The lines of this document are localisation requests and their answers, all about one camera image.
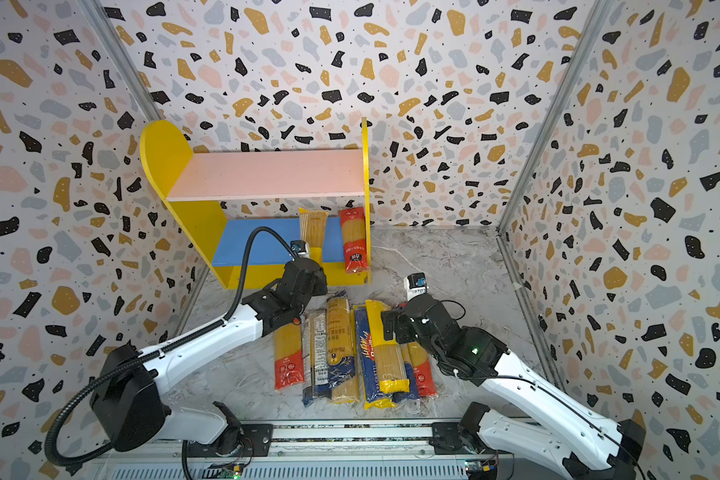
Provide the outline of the yellow Pastatime bag tall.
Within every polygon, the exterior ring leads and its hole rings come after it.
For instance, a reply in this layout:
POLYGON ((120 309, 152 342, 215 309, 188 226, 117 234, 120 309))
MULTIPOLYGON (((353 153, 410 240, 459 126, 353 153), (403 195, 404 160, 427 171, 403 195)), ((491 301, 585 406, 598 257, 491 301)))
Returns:
POLYGON ((328 213, 326 211, 299 209, 300 235, 309 250, 309 257, 323 262, 323 245, 328 213))

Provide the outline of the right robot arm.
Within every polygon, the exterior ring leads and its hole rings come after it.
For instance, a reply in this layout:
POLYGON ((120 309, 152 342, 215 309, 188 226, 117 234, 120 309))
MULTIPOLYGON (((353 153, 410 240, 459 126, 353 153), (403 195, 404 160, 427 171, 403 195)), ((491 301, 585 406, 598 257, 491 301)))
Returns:
POLYGON ((381 322, 385 339, 418 343, 443 374, 500 397, 531 419, 518 421, 473 402, 459 422, 465 448, 512 453, 566 479, 644 478, 644 427, 582 405, 488 331, 460 325, 442 301, 422 293, 382 312, 381 322))

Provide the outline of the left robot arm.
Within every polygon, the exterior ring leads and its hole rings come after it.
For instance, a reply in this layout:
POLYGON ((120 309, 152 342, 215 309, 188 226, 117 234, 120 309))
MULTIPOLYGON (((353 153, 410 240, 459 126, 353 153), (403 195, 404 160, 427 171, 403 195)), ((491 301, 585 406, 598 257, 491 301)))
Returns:
POLYGON ((126 452, 153 440, 181 440, 207 445, 221 456, 231 454, 243 428, 224 403, 204 410, 171 406, 167 394, 232 349, 297 325, 310 300, 326 293, 322 266, 299 258, 285 264, 281 279, 243 298, 230 318, 219 317, 143 350, 131 345, 114 350, 102 369, 113 377, 90 399, 112 448, 126 452))

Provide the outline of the clear bag white label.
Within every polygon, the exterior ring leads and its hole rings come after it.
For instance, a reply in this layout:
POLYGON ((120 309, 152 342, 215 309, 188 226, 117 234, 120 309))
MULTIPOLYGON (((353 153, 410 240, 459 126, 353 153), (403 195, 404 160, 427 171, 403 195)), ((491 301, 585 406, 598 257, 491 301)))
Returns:
POLYGON ((302 359, 304 364, 302 403, 304 406, 309 406, 315 400, 329 398, 331 395, 325 310, 310 312, 303 322, 302 359))

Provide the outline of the clear spaghetti bag Chinese text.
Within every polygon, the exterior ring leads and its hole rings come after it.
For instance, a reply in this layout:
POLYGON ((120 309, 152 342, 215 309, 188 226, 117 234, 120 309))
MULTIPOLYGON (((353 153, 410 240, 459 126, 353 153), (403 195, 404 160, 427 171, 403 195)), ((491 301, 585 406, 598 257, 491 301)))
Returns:
POLYGON ((359 396, 355 323, 345 292, 328 300, 326 326, 330 400, 334 404, 354 403, 359 396))

